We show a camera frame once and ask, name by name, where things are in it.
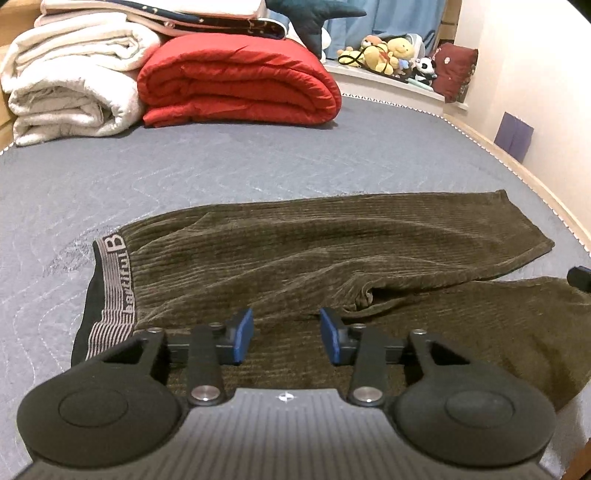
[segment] curtain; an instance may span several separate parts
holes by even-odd
[[[332,43],[326,50],[326,57],[335,59],[337,50],[361,45],[366,35],[381,38],[404,36],[408,33],[421,35],[427,52],[435,42],[435,33],[443,18],[446,0],[342,0],[361,7],[367,16],[360,18],[336,18],[328,20],[324,27],[328,30]],[[283,15],[270,12],[271,18],[287,26],[289,20]]]

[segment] red comforter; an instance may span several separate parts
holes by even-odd
[[[339,113],[337,84],[292,40],[195,33],[165,43],[138,76],[147,125],[249,120],[317,125]]]

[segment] red pillow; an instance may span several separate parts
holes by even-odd
[[[445,97],[446,103],[457,102],[476,69],[478,50],[444,43],[433,55],[435,73],[433,90]]]

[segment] white plush toy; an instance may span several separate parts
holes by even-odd
[[[295,40],[296,42],[298,42],[301,45],[304,45],[304,43],[300,40],[298,34],[294,30],[294,27],[291,24],[291,22],[290,22],[289,26],[287,27],[287,35],[285,37]],[[326,50],[328,47],[330,47],[330,35],[326,31],[325,28],[322,28],[322,50],[323,50],[323,52],[322,52],[322,58],[320,59],[321,63],[326,63],[326,54],[324,53],[324,50]]]

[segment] dark teal star pillow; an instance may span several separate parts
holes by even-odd
[[[285,15],[304,45],[322,55],[322,25],[332,18],[364,17],[365,10],[335,0],[267,0],[267,8]]]

